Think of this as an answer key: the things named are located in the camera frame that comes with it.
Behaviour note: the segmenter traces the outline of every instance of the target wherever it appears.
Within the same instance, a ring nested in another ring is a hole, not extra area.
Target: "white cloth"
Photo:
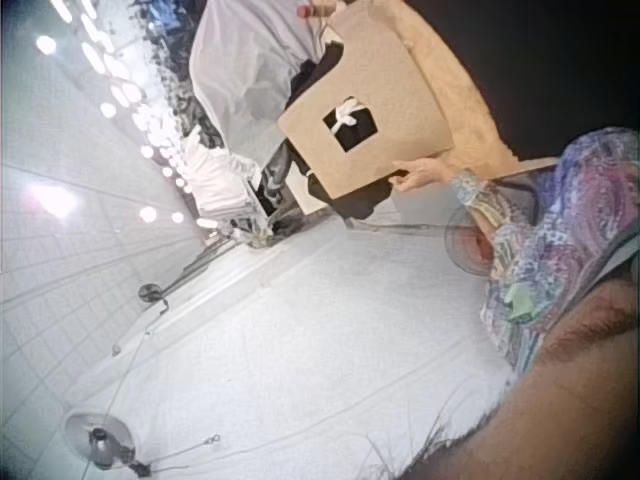
[[[290,81],[320,57],[319,23],[297,17],[306,0],[209,0],[191,49],[196,98],[226,148],[263,168],[284,140],[276,125]]]
[[[331,133],[333,133],[334,135],[338,133],[338,130],[340,130],[340,127],[342,127],[342,125],[353,127],[356,124],[357,120],[352,117],[351,114],[359,110],[364,110],[365,108],[367,107],[362,105],[355,98],[349,98],[345,100],[342,105],[336,107],[336,123],[333,125],[333,127],[331,127]]]
[[[189,182],[201,213],[240,208],[251,201],[247,183],[232,167],[225,148],[208,149],[199,142],[196,127],[185,144],[184,178]]]

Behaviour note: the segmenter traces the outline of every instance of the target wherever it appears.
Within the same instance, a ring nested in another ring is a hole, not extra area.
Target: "tile wall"
[[[113,99],[70,82],[28,40],[3,21],[0,440],[14,478],[57,480],[71,471],[51,454],[65,391],[133,324],[138,287],[169,284],[204,245],[171,181],[101,114]],[[74,208],[49,213],[39,186],[64,189]],[[155,222],[140,219],[144,206]]]

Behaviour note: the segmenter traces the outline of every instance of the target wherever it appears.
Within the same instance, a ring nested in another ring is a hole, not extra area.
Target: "cardboard box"
[[[278,121],[332,198],[393,173],[394,160],[453,146],[442,111],[407,49],[369,15],[368,5],[356,2],[332,19],[344,42],[340,62]],[[325,118],[350,97],[369,109],[377,133],[345,151]]]
[[[329,27],[344,43],[342,59],[278,125],[332,198],[393,173],[394,160],[441,154],[489,179],[556,163],[518,161],[464,67],[402,0],[358,0]],[[324,119],[349,97],[370,110],[378,132],[345,152]]]

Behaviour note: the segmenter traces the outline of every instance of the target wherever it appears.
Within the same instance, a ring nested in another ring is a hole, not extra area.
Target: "paisley shirt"
[[[545,213],[528,223],[495,184],[463,171],[458,199],[495,228],[494,263],[481,317],[516,373],[546,333],[638,224],[638,134],[606,128],[572,142],[553,172],[534,179]]]

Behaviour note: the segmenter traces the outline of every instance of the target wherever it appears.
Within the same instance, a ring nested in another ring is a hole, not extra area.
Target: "person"
[[[481,317],[518,375],[475,429],[438,448],[427,439],[397,480],[638,478],[638,254],[598,280],[629,238],[637,252],[638,155],[632,130],[576,139],[533,178],[537,225],[442,158],[397,162],[397,190],[449,185],[493,244]]]
[[[427,439],[396,480],[640,478],[638,286],[616,276],[561,318],[486,419]]]
[[[611,253],[637,234],[637,157],[632,130],[605,128],[576,139],[555,170],[534,182],[546,206],[537,225],[469,170],[442,158],[396,162],[408,172],[390,179],[397,190],[449,185],[491,241],[494,261],[480,315],[518,375]]]

